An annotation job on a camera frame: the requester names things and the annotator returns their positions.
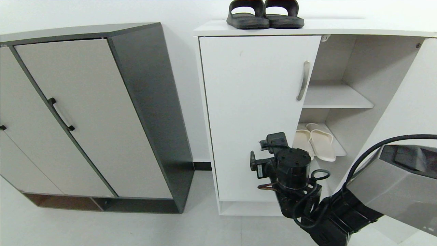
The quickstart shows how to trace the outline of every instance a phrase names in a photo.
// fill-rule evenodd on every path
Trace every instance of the shoe cabinet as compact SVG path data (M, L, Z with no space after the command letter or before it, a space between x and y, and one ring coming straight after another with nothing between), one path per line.
M160 23L1 38L8 182L40 207L182 213L194 168Z
M371 145L403 134L437 134L435 32L367 20L307 19L302 29L238 30L211 21L194 31L205 125L221 215L281 216L269 183L249 168L258 141L298 123L326 125L335 162L322 196L344 182ZM411 144L437 146L434 141Z

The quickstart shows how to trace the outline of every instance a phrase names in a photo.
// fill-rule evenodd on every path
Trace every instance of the cabinet top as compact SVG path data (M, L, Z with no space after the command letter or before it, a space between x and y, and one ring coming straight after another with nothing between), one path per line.
M108 24L10 33L0 35L0 45L9 46L78 39L108 38L128 32L135 32L138 30L154 27L157 25L161 24L159 22Z
M270 36L270 35L396 35L437 38L437 29L368 19L305 19L301 29L239 30L224 20L209 21L194 30L194 36Z

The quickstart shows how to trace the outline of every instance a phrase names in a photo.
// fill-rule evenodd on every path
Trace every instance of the floor tile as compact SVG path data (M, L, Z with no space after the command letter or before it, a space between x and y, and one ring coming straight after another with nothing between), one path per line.
M423 231L416 232L413 236L399 244L400 246L436 246L437 237Z
M219 216L210 171L195 172L183 214L38 208L0 180L2 246L316 246L291 219ZM398 245L381 231L367 226L352 235L349 246ZM416 245L435 246L437 238L419 231L401 243Z
M368 225L352 234L348 246L398 246L398 244Z
M317 246L292 219L283 217L243 217L242 246L303 245Z
M398 244L419 231L389 216L382 216L377 222L373 223L372 226Z

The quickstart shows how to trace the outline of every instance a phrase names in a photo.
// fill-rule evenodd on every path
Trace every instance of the slipper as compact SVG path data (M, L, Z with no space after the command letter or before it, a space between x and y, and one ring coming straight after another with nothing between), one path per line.
M232 14L238 7L251 7L255 15L250 13ZM262 0L234 0L229 5L229 14L226 22L237 29L267 29L269 20L264 18L264 4Z
M304 26L304 20L298 17L299 4L296 0L266 0L264 13L268 7L282 7L287 10L288 15L267 14L270 21L270 28L298 29Z
M325 126L315 123L306 124L306 128L311 132L311 143L314 154L323 161L334 162L335 151L332 147L334 137Z
M301 149L308 152L311 160L313 160L314 151L312 150L312 146L309 143L310 139L311 132L306 129L305 124L298 124L295 138L293 140L293 148Z

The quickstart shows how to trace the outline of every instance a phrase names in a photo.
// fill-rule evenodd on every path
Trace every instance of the bottom cubby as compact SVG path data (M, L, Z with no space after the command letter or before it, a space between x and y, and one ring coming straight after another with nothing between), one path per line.
M70 197L45 194L23 193L38 207L61 208L73 210L101 211L90 197Z
M130 213L180 214L173 199L80 197L22 192L38 207Z

